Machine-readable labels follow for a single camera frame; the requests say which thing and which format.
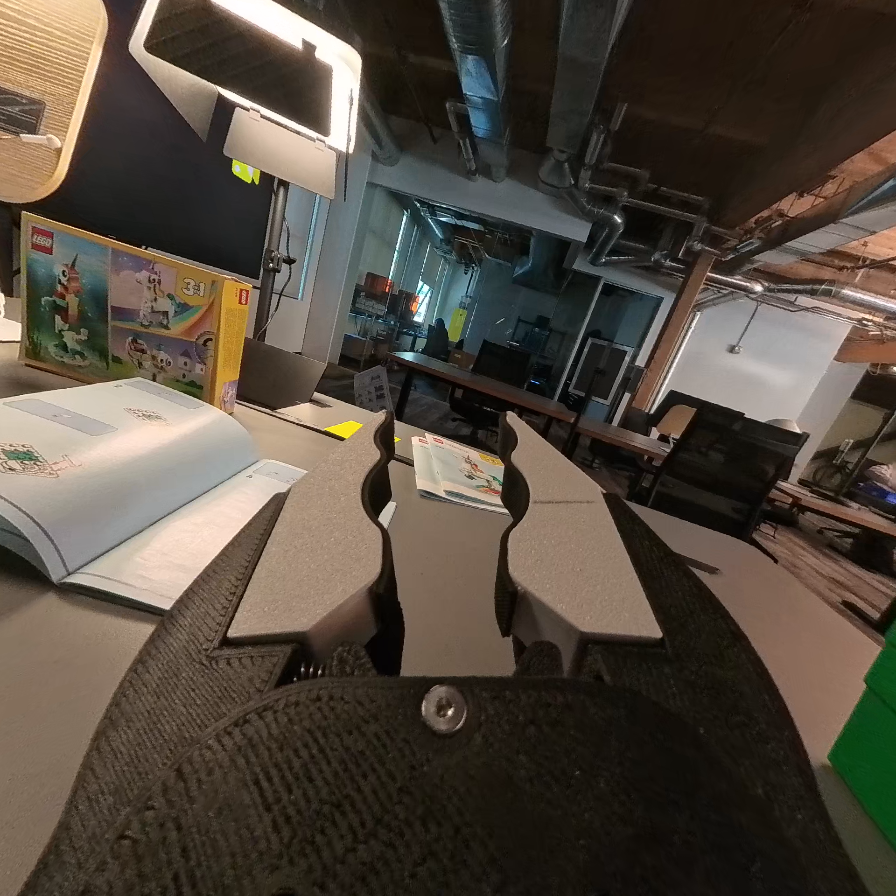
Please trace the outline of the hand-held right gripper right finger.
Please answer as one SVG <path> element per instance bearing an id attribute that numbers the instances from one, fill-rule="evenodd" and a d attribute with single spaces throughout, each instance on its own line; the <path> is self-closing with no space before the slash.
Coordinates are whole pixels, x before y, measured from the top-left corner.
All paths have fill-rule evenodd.
<path id="1" fill-rule="evenodd" d="M 537 642 L 561 673 L 596 644 L 657 647 L 663 635 L 605 491 L 517 414 L 501 416 L 501 501 L 509 514 L 497 560 L 495 607 L 514 655 Z"/>

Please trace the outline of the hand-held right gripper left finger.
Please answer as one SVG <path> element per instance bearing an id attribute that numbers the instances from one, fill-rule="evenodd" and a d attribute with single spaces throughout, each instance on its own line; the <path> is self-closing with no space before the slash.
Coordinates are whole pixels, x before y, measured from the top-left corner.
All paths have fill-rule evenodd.
<path id="1" fill-rule="evenodd" d="M 235 644 L 292 643 L 316 661 L 344 642 L 402 660 L 392 545 L 394 416 L 375 414 L 288 491 L 230 623 Z"/>

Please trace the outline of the closed lego instruction booklet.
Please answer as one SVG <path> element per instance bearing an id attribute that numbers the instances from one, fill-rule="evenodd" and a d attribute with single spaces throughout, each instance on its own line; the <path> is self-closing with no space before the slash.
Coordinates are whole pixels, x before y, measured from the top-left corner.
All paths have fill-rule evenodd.
<path id="1" fill-rule="evenodd" d="M 442 480 L 431 453 L 430 441 L 426 435 L 411 438 L 412 462 L 416 478 L 416 488 L 420 497 L 448 501 L 442 488 Z"/>
<path id="2" fill-rule="evenodd" d="M 448 503 L 508 515 L 502 498 L 505 467 L 493 454 L 426 433 Z"/>

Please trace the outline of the yellow lego set box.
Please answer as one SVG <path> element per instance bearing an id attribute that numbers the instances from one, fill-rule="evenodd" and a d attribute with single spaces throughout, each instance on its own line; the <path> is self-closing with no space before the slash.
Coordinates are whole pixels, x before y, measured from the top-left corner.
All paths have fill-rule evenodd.
<path id="1" fill-rule="evenodd" d="M 83 384 L 140 377 L 232 413 L 252 286 L 25 212 L 19 360 Z"/>

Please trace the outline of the small wooden table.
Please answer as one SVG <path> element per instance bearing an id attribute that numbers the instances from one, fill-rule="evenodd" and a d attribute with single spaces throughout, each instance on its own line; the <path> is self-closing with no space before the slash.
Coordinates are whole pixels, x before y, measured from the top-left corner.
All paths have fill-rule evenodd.
<path id="1" fill-rule="evenodd" d="M 565 445 L 566 456 L 575 459 L 579 443 L 583 438 L 594 440 L 599 445 L 609 446 L 620 452 L 632 455 L 630 464 L 628 496 L 635 494 L 643 485 L 644 478 L 655 474 L 663 463 L 672 445 L 661 442 L 648 435 L 639 434 L 623 427 L 606 422 L 582 419 L 575 424 L 569 433 Z"/>

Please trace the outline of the small upright paper leaflet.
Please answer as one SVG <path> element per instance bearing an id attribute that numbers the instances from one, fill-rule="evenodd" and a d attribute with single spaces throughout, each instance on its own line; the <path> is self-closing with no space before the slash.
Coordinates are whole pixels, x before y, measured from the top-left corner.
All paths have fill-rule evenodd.
<path id="1" fill-rule="evenodd" d="M 371 412 L 393 412 L 387 367 L 377 364 L 358 372 L 353 378 L 354 403 Z"/>

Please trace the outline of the wooden chair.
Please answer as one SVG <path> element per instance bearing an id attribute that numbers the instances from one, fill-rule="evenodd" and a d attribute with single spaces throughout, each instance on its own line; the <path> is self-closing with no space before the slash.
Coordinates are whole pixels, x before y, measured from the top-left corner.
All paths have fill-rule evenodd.
<path id="1" fill-rule="evenodd" d="M 636 492 L 636 503 L 641 506 L 649 506 L 651 503 L 651 495 L 654 487 L 657 485 L 658 476 L 662 472 L 665 463 L 672 449 L 678 442 L 680 437 L 688 429 L 695 415 L 699 413 L 699 409 L 685 405 L 673 406 L 666 412 L 666 415 L 659 421 L 658 433 L 668 441 L 668 451 L 663 459 L 655 462 L 644 473 L 641 484 Z"/>

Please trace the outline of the dark grey board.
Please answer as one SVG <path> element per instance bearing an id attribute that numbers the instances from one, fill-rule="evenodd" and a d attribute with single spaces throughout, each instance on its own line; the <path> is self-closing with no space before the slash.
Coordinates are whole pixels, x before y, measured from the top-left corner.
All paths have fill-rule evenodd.
<path id="1" fill-rule="evenodd" d="M 238 400 L 279 410 L 311 401 L 327 364 L 245 338 Z"/>

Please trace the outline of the black mesh chair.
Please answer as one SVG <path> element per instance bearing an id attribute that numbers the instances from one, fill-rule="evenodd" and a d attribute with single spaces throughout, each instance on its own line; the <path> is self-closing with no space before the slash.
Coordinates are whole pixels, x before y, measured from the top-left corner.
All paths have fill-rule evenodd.
<path id="1" fill-rule="evenodd" d="M 646 506 L 751 543 L 770 493 L 808 438 L 791 420 L 757 421 L 704 404 L 659 466 Z"/>

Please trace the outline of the white framed panel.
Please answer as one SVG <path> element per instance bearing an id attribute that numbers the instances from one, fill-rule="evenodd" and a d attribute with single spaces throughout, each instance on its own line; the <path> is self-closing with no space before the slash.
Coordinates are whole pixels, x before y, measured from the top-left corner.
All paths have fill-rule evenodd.
<path id="1" fill-rule="evenodd" d="M 574 364 L 567 394 L 574 399 L 610 406 L 633 360 L 634 347 L 597 335 L 585 338 Z"/>

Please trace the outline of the open pale blue instruction booklet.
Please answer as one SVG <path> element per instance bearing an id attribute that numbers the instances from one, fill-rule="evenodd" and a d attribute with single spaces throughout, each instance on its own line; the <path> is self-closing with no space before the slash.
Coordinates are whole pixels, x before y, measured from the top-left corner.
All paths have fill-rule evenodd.
<path id="1" fill-rule="evenodd" d="M 61 588 L 168 611 L 306 471 L 134 378 L 1 399 L 1 541 Z"/>

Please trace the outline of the black office chair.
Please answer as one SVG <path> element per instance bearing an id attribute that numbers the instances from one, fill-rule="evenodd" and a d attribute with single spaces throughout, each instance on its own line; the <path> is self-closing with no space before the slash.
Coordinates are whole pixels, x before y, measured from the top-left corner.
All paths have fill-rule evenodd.
<path id="1" fill-rule="evenodd" d="M 484 341 L 476 354 L 471 373 L 523 389 L 529 381 L 531 365 L 532 353 Z M 514 410 L 504 400 L 470 389 L 459 390 L 457 386 L 452 386 L 449 391 L 448 402 L 454 413 L 453 422 L 469 426 L 469 433 L 459 435 L 458 441 L 473 447 L 485 445 L 479 438 L 481 432 L 497 430 L 500 413 Z"/>

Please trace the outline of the long wooden table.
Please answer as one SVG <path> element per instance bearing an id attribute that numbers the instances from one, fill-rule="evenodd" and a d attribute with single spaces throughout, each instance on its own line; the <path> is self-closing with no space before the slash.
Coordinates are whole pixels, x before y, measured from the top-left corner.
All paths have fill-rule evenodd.
<path id="1" fill-rule="evenodd" d="M 429 377 L 451 387 L 451 394 L 460 392 L 461 404 L 469 409 L 476 406 L 473 417 L 462 409 L 454 409 L 455 417 L 469 425 L 469 434 L 451 435 L 454 442 L 487 450 L 490 446 L 480 438 L 482 434 L 497 435 L 498 416 L 501 413 L 514 411 L 521 415 L 531 412 L 543 418 L 540 434 L 547 439 L 554 422 L 568 425 L 566 452 L 574 450 L 579 435 L 575 426 L 580 422 L 577 416 L 564 404 L 526 391 L 522 388 L 505 384 L 484 375 L 463 371 L 446 362 L 432 359 L 420 353 L 390 353 L 389 360 L 405 369 L 404 381 L 394 405 L 395 419 L 404 419 L 409 395 L 418 375 Z"/>

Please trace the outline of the low wooden bench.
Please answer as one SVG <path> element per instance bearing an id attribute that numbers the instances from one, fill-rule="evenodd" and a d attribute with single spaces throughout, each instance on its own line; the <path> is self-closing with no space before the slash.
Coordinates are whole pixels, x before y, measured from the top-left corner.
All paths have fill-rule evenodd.
<path id="1" fill-rule="evenodd" d="M 819 496 L 809 489 L 788 481 L 779 481 L 768 495 L 769 501 L 786 504 L 798 512 L 810 512 L 840 526 L 825 527 L 838 539 L 849 540 L 851 546 L 894 546 L 895 522 L 861 505 L 842 503 Z"/>

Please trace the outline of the black light stand pole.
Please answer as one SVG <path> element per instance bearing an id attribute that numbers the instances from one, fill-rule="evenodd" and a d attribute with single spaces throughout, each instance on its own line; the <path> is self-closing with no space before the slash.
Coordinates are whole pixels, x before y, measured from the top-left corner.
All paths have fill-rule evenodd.
<path id="1" fill-rule="evenodd" d="M 267 328 L 273 317 L 274 284 L 277 274 L 280 273 L 283 267 L 283 253 L 280 251 L 280 246 L 285 230 L 287 199 L 288 182 L 276 178 L 271 219 L 263 252 L 262 275 L 252 326 L 252 338 L 257 342 L 264 342 Z"/>

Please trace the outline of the green box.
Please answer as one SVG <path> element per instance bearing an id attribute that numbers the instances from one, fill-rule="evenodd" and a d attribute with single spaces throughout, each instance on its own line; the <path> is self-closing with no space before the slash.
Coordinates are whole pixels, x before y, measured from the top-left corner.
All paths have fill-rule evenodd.
<path id="1" fill-rule="evenodd" d="M 865 675 L 865 687 L 829 761 L 883 835 L 895 841 L 895 628 Z"/>

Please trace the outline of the large black display panel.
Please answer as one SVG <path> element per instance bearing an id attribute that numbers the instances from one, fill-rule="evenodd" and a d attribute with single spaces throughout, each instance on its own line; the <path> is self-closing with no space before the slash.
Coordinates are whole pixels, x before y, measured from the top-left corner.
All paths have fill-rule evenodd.
<path id="1" fill-rule="evenodd" d="M 274 180 L 237 176 L 222 151 L 226 112 L 210 140 L 154 87 L 120 85 L 91 100 L 70 169 L 24 208 L 98 236 L 257 281 Z"/>

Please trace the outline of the studio light panel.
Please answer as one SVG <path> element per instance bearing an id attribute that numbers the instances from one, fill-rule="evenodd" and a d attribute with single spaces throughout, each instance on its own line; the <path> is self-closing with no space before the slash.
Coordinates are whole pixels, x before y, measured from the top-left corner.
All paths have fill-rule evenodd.
<path id="1" fill-rule="evenodd" d="M 362 58 L 350 43 L 286 3 L 149 1 L 128 47 L 202 140 L 227 100 L 226 157 L 334 199 L 361 105 Z"/>

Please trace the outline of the light wooden board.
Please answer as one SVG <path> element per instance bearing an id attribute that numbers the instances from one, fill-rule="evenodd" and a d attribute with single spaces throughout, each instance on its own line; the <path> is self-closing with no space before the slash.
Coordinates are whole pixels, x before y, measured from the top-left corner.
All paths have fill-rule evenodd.
<path id="1" fill-rule="evenodd" d="M 2 203 L 35 203 L 62 184 L 107 28 L 101 1 L 1 3 Z"/>

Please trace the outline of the wooden support post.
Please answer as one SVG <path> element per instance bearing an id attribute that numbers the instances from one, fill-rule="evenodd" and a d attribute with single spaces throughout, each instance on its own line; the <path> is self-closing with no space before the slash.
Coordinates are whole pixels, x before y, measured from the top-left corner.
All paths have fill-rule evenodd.
<path id="1" fill-rule="evenodd" d="M 689 264 L 675 300 L 653 344 L 638 389 L 632 396 L 633 409 L 649 411 L 652 408 L 690 326 L 693 307 L 711 271 L 713 261 L 713 255 L 703 250 Z"/>

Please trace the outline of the silver air duct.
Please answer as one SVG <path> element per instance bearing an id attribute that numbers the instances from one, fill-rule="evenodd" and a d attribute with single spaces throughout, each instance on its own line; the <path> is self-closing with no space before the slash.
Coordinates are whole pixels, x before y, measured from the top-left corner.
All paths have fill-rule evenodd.
<path id="1" fill-rule="evenodd" d="M 630 1 L 564 1 L 554 88 L 539 187 L 552 195 L 570 188 L 570 161 L 586 147 L 604 73 L 628 16 Z"/>
<path id="2" fill-rule="evenodd" d="M 471 177 L 500 183 L 508 174 L 510 118 L 506 95 L 511 49 L 510 1 L 440 1 L 442 25 L 462 100 L 447 103 Z"/>

